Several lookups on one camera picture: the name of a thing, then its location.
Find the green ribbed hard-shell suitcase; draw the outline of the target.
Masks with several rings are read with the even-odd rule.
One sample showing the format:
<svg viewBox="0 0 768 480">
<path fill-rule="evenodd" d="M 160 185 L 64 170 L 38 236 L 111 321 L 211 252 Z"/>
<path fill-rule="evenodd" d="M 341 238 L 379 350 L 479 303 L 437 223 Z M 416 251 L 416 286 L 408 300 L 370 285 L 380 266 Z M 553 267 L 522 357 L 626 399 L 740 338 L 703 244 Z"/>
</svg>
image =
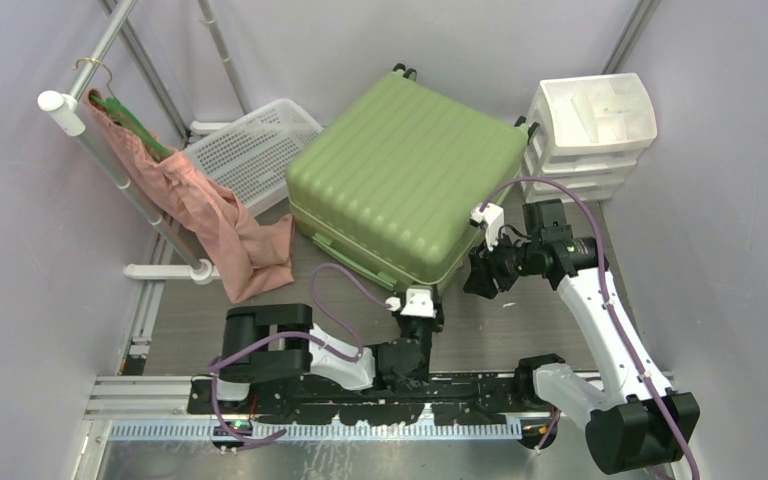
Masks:
<svg viewBox="0 0 768 480">
<path fill-rule="evenodd" d="M 384 288 L 444 288 L 480 240 L 472 209 L 506 195 L 527 142 L 397 64 L 290 162 L 290 210 L 319 248 Z"/>
</svg>

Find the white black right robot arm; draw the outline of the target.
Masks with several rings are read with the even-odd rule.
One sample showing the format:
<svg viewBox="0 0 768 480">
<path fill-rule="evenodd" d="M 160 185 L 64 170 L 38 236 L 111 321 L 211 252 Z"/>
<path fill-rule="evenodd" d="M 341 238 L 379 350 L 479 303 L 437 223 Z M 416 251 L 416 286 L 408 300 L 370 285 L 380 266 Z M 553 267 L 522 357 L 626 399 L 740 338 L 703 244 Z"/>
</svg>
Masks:
<svg viewBox="0 0 768 480">
<path fill-rule="evenodd" d="M 596 362 L 599 384 L 576 374 L 557 354 L 520 360 L 515 396 L 527 410 L 545 405 L 584 433 L 607 475 L 686 460 L 700 417 L 690 392 L 677 391 L 652 361 L 624 311 L 599 232 L 577 237 L 559 200 L 523 207 L 526 233 L 506 233 L 501 206 L 478 204 L 469 222 L 484 238 L 469 253 L 468 294 L 493 299 L 521 277 L 547 280 L 572 313 Z"/>
</svg>

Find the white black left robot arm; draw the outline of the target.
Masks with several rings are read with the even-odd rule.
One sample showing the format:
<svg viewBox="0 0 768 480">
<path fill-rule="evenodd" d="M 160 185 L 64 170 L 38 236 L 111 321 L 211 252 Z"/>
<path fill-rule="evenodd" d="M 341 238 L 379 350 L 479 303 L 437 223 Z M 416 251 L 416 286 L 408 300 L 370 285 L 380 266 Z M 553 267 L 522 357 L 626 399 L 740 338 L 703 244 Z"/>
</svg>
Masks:
<svg viewBox="0 0 768 480">
<path fill-rule="evenodd" d="M 222 352 L 211 366 L 215 403 L 229 413 L 245 409 L 252 387 L 274 380 L 317 376 L 339 391 L 415 391 L 428 384 L 432 337 L 444 325 L 442 305 L 432 315 L 393 317 L 400 335 L 357 346 L 327 334 L 306 304 L 235 307 L 226 314 Z"/>
</svg>

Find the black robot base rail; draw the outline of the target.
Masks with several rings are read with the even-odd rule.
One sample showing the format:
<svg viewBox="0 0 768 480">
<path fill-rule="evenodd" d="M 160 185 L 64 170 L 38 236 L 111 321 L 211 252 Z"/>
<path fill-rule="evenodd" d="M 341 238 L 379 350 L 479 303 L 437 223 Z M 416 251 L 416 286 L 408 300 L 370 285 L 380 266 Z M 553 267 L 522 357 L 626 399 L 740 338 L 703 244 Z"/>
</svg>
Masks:
<svg viewBox="0 0 768 480">
<path fill-rule="evenodd" d="M 518 378 L 505 372 L 436 373 L 406 392 L 348 391 L 306 375 L 251 386 L 242 400 L 212 400 L 205 376 L 190 381 L 190 415 L 219 411 L 229 429 L 282 440 L 513 439 L 527 449 L 547 448 L 560 420 L 527 400 Z"/>
</svg>

